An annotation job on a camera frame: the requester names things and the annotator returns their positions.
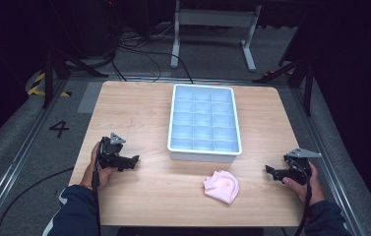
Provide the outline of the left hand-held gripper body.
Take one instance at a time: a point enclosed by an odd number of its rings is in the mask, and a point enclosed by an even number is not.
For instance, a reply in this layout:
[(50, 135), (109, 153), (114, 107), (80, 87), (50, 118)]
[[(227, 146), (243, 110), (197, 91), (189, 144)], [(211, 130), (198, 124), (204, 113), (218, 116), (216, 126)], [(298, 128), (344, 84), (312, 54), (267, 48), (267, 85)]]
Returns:
[(124, 157), (120, 155), (125, 140), (111, 133), (109, 137), (103, 137), (97, 150), (97, 161), (99, 166), (104, 169), (107, 167), (116, 168), (122, 172), (125, 169), (134, 168), (134, 158)]

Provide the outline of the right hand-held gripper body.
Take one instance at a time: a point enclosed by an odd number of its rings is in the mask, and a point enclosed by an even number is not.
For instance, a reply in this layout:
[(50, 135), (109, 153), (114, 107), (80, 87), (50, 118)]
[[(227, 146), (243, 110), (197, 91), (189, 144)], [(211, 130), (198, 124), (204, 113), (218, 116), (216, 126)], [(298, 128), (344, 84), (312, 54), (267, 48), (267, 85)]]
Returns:
[(273, 179), (281, 181), (284, 177), (288, 177), (300, 185), (305, 185), (312, 176), (309, 159), (321, 157), (319, 152), (301, 147), (295, 148), (283, 156), (284, 162), (288, 165), (287, 169), (272, 169)]

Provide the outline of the pink cloth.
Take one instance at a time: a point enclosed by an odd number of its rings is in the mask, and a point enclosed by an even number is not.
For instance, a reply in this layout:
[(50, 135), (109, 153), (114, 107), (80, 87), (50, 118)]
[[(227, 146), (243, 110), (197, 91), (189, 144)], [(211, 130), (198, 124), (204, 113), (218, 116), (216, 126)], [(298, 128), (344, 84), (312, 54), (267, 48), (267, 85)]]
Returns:
[(238, 180), (228, 171), (215, 171), (203, 182), (204, 193), (218, 201), (231, 205), (236, 199), (240, 185)]

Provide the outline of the white compartment storage box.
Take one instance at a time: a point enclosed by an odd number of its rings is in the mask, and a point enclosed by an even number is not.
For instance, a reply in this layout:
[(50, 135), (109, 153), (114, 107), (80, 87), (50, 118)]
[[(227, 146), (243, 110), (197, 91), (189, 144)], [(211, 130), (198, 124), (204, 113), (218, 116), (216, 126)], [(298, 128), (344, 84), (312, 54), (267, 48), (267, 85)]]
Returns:
[(175, 85), (167, 148), (172, 159), (233, 162), (242, 153), (234, 90)]

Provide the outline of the person's right hand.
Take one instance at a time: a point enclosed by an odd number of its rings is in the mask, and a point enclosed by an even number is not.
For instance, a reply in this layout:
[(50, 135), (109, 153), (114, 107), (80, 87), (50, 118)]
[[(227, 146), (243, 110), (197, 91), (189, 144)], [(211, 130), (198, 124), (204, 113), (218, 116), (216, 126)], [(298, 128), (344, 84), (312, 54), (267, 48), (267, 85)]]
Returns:
[(312, 162), (309, 162), (309, 165), (312, 173), (310, 177), (310, 186), (300, 185), (296, 181), (288, 177), (284, 177), (282, 182), (286, 187), (290, 188), (296, 194), (296, 196), (302, 203), (306, 202), (307, 192), (308, 190), (310, 190), (311, 197), (309, 201), (309, 206), (312, 206), (318, 202), (324, 201), (326, 198), (318, 177), (318, 169)]

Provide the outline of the person's left hand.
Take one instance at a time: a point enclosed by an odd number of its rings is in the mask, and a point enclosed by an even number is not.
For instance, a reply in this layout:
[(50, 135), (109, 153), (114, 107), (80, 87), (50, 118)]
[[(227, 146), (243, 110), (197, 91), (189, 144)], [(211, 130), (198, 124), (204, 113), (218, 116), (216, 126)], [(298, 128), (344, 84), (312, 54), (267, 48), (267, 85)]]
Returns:
[(82, 181), (80, 182), (80, 185), (84, 187), (91, 187), (93, 185), (93, 172), (96, 170), (98, 177), (97, 188), (99, 190), (102, 190), (109, 181), (115, 169), (112, 167), (102, 169), (99, 165), (95, 164), (98, 147), (99, 143), (96, 143), (93, 147), (91, 161), (84, 172), (84, 176), (82, 178)]

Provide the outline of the black metal stand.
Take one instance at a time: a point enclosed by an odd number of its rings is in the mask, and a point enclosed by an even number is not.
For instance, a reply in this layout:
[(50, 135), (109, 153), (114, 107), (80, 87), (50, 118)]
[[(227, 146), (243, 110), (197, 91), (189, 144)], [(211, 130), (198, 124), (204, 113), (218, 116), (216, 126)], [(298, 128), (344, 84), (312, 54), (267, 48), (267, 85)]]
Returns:
[(292, 74), (287, 82), (287, 84), (293, 88), (298, 88), (302, 82), (305, 82), (304, 95), (303, 95), (303, 108), (307, 116), (311, 116), (311, 95), (313, 86), (313, 67), (314, 56), (311, 53), (307, 53), (300, 59), (297, 59), (278, 70), (264, 75), (259, 80), (253, 80), (253, 83), (257, 84), (267, 84), (268, 82), (276, 79), (277, 77), (283, 75), (286, 72), (292, 70)]
[(45, 98), (43, 108), (47, 108), (54, 97), (53, 95), (53, 75), (56, 75), (59, 80), (67, 80), (70, 78), (71, 73), (69, 66), (66, 62), (69, 61), (82, 71), (87, 72), (93, 77), (107, 78), (107, 75), (97, 71), (92, 66), (84, 63), (68, 53), (53, 48), (48, 51), (45, 58), (44, 73), (45, 73)]

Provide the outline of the yellow black hazard tape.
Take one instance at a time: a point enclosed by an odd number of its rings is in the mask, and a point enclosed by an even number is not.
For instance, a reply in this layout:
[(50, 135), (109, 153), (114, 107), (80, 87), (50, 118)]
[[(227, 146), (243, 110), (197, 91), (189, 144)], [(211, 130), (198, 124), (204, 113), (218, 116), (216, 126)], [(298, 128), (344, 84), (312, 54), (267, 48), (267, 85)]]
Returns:
[(28, 95), (46, 96), (45, 73), (41, 72), (35, 76), (31, 84), (27, 86)]

